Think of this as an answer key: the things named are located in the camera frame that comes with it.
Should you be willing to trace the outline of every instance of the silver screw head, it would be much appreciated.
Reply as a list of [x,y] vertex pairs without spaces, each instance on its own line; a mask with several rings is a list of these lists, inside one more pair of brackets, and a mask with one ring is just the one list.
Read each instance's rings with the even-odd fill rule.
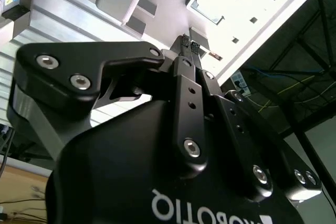
[[150,48],[149,52],[151,52],[151,54],[153,54],[155,56],[159,56],[160,55],[160,52],[157,51],[155,48]]
[[46,69],[55,69],[59,66],[58,60],[50,55],[40,55],[36,58],[37,63]]
[[314,179],[313,175],[311,175],[310,172],[306,172],[306,176],[309,178],[310,182],[313,183],[313,185],[316,185],[316,180]]
[[208,76],[211,80],[213,80],[215,77],[210,72],[205,72],[206,76]]
[[190,157],[199,157],[201,154],[201,150],[193,140],[186,139],[183,143],[185,150],[188,152]]
[[243,100],[242,100],[242,97],[240,96],[240,94],[235,93],[235,98],[237,98],[237,100],[238,100],[239,102],[242,102],[242,101],[243,101]]
[[256,176],[256,178],[259,180],[262,184],[267,184],[267,176],[266,173],[257,165],[253,166],[253,173]]
[[80,74],[71,76],[70,82],[75,88],[80,90],[86,90],[91,86],[90,80]]
[[304,185],[306,183],[306,179],[304,178],[304,176],[298,170],[294,170],[294,174],[301,184]]

